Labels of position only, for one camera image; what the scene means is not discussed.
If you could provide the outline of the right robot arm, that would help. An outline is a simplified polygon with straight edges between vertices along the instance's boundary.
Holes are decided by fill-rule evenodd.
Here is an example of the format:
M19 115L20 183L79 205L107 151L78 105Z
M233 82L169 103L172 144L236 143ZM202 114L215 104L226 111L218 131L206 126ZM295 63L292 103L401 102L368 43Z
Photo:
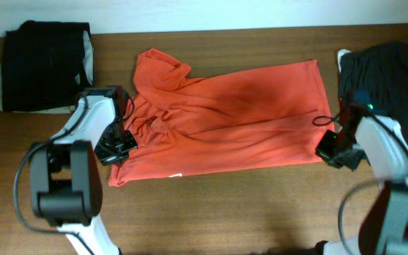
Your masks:
M328 165L354 170L361 160L375 179L354 186L338 212L340 240L327 242L322 254L408 254L408 109L350 103L335 117L340 132L327 131L316 148ZM378 186L380 193L357 237L344 234L343 213L357 192Z

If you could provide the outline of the red orange t-shirt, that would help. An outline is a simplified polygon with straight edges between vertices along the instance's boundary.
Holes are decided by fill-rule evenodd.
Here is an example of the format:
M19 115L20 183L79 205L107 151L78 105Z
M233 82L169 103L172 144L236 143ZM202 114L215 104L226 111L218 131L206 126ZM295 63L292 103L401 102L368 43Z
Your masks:
M316 60L191 78L156 49L139 54L126 130L137 148L110 171L110 186L318 161L330 109Z

